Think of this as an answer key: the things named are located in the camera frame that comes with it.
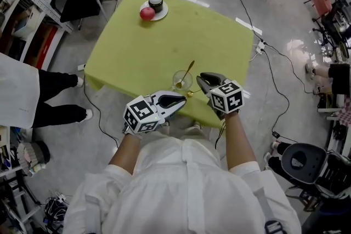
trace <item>pink chair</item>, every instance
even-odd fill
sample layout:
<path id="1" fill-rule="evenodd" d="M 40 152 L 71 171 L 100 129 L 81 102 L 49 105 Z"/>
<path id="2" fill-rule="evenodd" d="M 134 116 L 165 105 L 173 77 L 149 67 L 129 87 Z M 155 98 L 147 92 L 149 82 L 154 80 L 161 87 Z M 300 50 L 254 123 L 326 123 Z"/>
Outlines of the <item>pink chair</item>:
<path id="1" fill-rule="evenodd" d="M 320 19 L 325 14 L 329 13 L 332 9 L 331 0 L 309 0 L 304 3 L 307 3 L 310 1 L 313 1 L 314 3 L 314 7 L 316 8 L 317 13 L 319 15 L 318 19 Z"/>

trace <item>red apple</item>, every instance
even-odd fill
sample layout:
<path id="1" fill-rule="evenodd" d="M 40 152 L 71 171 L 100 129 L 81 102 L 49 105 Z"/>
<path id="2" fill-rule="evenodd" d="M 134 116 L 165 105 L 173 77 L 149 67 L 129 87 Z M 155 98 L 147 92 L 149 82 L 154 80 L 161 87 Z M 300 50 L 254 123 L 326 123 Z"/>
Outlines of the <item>red apple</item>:
<path id="1" fill-rule="evenodd" d="M 150 21 L 153 19 L 154 16 L 155 16 L 155 10 L 153 10 L 150 7 L 146 7 L 140 11 L 140 17 L 144 21 Z"/>

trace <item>glass cup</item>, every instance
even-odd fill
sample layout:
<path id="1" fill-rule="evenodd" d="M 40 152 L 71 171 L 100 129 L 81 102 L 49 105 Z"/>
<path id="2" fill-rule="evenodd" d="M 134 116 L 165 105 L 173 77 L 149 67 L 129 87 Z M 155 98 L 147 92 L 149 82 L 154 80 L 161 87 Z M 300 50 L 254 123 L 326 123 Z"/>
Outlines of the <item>glass cup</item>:
<path id="1" fill-rule="evenodd" d="M 172 79 L 172 89 L 173 90 L 189 90 L 191 85 L 193 84 L 193 77 L 190 74 L 190 72 L 188 72 L 185 75 L 186 71 L 185 70 L 179 70 L 177 71 L 174 75 L 173 75 L 173 79 Z M 182 81 L 182 86 L 180 88 L 178 88 L 176 85 L 178 82 Z"/>

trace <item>cup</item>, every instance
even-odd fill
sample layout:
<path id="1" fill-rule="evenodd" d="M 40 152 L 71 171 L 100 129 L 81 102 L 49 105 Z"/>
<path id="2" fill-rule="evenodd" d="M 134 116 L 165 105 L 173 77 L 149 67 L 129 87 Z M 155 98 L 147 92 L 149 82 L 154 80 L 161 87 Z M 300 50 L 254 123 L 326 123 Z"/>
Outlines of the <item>cup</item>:
<path id="1" fill-rule="evenodd" d="M 190 74 L 190 72 L 188 72 L 186 75 L 186 71 L 185 70 L 179 70 L 177 71 L 172 78 L 172 89 L 173 90 L 182 90 L 182 91 L 186 91 L 189 90 L 191 85 L 193 84 L 193 76 Z M 176 84 L 178 82 L 182 81 L 182 87 L 178 88 L 176 86 Z"/>
<path id="2" fill-rule="evenodd" d="M 149 6 L 155 10 L 155 13 L 159 13 L 163 10 L 163 0 L 149 0 Z"/>

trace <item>white plate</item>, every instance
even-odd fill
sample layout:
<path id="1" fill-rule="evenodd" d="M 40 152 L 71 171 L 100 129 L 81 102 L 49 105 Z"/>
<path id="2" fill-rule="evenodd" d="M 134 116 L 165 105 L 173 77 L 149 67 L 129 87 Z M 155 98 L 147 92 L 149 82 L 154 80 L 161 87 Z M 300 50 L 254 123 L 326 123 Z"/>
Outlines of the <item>white plate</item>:
<path id="1" fill-rule="evenodd" d="M 143 10 L 146 7 L 150 7 L 149 6 L 149 1 L 144 2 L 143 5 L 140 6 L 140 11 Z M 157 20 L 161 20 L 163 19 L 168 13 L 168 6 L 166 4 L 166 2 L 163 1 L 163 9 L 161 12 L 156 13 L 155 16 L 150 20 L 150 21 L 157 21 Z"/>

